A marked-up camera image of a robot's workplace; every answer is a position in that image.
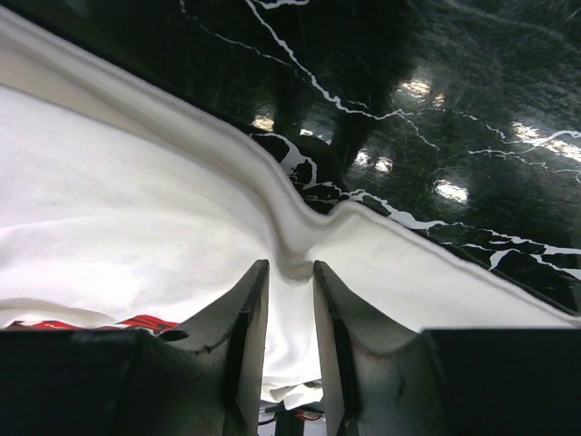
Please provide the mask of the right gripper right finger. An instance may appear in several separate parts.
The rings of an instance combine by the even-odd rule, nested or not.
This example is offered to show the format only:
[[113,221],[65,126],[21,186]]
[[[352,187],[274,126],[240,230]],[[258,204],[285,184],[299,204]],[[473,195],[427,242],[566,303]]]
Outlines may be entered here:
[[330,435],[577,435],[577,329],[413,332],[324,262],[313,301]]

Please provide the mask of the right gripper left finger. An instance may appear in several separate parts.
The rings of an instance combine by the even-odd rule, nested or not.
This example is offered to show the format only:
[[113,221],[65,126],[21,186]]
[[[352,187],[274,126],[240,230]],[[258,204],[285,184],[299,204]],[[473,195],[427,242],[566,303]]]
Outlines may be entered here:
[[269,264],[171,328],[4,330],[4,435],[253,435]]

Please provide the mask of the white printed t-shirt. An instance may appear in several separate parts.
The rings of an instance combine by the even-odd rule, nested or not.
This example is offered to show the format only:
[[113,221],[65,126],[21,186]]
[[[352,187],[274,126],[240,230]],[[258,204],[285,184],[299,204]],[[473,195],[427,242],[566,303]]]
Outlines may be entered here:
[[413,332],[576,328],[579,315],[422,236],[332,181],[294,142],[274,158],[141,79],[1,11],[1,323],[158,330],[271,262],[261,398],[319,401],[312,266]]

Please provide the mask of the black marble table mat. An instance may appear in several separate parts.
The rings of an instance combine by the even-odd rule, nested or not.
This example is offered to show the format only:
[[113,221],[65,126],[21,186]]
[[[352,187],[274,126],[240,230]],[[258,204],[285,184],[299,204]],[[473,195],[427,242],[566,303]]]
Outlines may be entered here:
[[580,312],[577,1],[9,1],[362,203]]

